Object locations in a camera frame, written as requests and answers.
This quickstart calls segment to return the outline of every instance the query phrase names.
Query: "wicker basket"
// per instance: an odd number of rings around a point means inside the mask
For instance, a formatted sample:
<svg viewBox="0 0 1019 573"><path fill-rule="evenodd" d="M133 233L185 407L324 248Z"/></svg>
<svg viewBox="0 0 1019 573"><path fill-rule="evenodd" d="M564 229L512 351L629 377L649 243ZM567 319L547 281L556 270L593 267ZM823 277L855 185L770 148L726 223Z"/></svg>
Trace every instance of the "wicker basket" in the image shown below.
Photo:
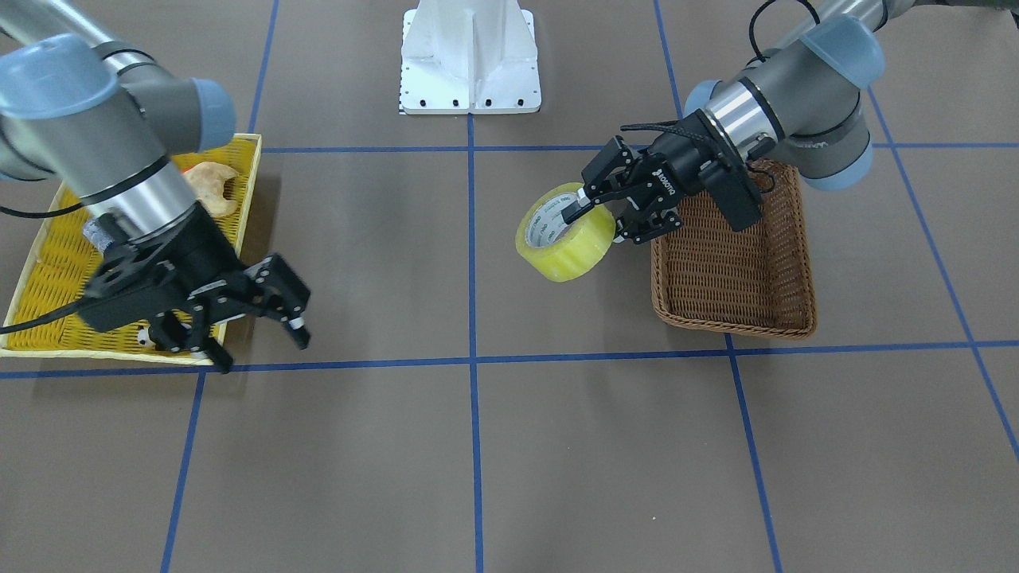
<svg viewBox="0 0 1019 573"><path fill-rule="evenodd" d="M651 299L668 324L781 338L816 329L799 172L767 160L756 166L774 176L775 189L755 225L734 232L701 193L680 204L685 226L653 242ZM770 185L766 176L755 180Z"/></svg>
<svg viewBox="0 0 1019 573"><path fill-rule="evenodd" d="M240 253L240 245L245 239L261 154L261 136L237 134L224 147L173 158L173 162L181 170L203 161L215 161L229 165L240 173L226 181L223 190L227 199L237 201L237 210L216 220L237 254ZM76 201L70 190L60 186L50 208L67 207ZM79 209L69 215L46 219L32 244L29 260L21 270L4 324L31 320L82 296L85 282L102 262L99 251L82 236L82 226L88 218L89 213ZM187 365L211 364L208 360L189 355L157 352L140 346L138 328L143 324L144 322L137 322L109 332L96 332L76 314L72 314L49 324L0 336L0 356L115 358ZM220 343L225 335L226 324L213 329L213 336Z"/></svg>

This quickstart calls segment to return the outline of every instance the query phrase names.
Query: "yellow packing tape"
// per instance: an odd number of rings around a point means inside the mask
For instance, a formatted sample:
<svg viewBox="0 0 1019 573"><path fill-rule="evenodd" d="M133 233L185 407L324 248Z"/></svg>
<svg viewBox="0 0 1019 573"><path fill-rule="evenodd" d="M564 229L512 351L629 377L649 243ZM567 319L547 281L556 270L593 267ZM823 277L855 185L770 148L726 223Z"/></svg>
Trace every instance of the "yellow packing tape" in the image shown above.
<svg viewBox="0 0 1019 573"><path fill-rule="evenodd" d="M562 209L577 201L578 183L561 185L538 200L517 228L517 252L549 280L572 280L594 268L615 238L615 217L598 205L573 224Z"/></svg>

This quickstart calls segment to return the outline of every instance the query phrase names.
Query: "light blue joint cap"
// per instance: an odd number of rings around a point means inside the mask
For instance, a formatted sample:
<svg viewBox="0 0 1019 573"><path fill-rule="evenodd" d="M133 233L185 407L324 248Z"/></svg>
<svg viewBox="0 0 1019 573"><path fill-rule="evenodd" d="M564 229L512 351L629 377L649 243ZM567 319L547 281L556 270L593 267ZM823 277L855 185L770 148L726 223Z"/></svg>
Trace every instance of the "light blue joint cap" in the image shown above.
<svg viewBox="0 0 1019 573"><path fill-rule="evenodd" d="M0 57L0 113L53 119L92 109L117 79L77 36L61 34Z"/></svg>
<svg viewBox="0 0 1019 573"><path fill-rule="evenodd" d="M842 14L826 19L804 34L800 42L861 90L884 73L881 45L855 16Z"/></svg>
<svg viewBox="0 0 1019 573"><path fill-rule="evenodd" d="M721 84L721 80L705 80L693 90L690 90L690 95L687 96L687 103L683 106L683 116L686 117L694 111L703 108L707 105L707 102L711 101L711 94L714 93L714 89Z"/></svg>
<svg viewBox="0 0 1019 573"><path fill-rule="evenodd" d="M233 100L222 86L212 80L192 77L202 113L202 135L198 151L223 147L233 140L237 114Z"/></svg>
<svg viewBox="0 0 1019 573"><path fill-rule="evenodd" d="M842 191L860 183L860 179L867 175L870 166L874 163L874 148L867 142L867 148L848 167L834 175L821 177L819 179L808 179L803 177L810 187L819 191Z"/></svg>

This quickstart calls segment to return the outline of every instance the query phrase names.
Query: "white bracket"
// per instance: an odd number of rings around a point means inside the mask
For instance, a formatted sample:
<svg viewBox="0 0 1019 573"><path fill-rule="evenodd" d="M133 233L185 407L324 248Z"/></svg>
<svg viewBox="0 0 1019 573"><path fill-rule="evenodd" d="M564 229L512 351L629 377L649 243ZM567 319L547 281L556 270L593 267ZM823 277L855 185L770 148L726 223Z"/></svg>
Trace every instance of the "white bracket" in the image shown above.
<svg viewBox="0 0 1019 573"><path fill-rule="evenodd" d="M421 0L404 15L400 53L401 113L541 107L534 15L517 0Z"/></svg>

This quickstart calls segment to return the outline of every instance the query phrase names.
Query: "gray floor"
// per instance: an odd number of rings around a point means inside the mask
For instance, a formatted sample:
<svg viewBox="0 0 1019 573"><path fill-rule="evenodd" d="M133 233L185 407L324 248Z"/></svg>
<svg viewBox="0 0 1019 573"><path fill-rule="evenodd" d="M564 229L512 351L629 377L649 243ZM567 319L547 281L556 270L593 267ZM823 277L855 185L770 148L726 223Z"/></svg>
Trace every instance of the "gray floor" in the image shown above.
<svg viewBox="0 0 1019 573"><path fill-rule="evenodd" d="M568 284L513 248L577 146L749 58L757 2L528 0L544 106L474 119L395 113L413 1L81 5L264 136L245 258L302 272L315 337L245 323L226 376L0 360L0 571L1019 567L1008 13L879 33L875 165L805 191L820 328L777 344L665 326L646 248ZM4 220L0 298L37 228Z"/></svg>

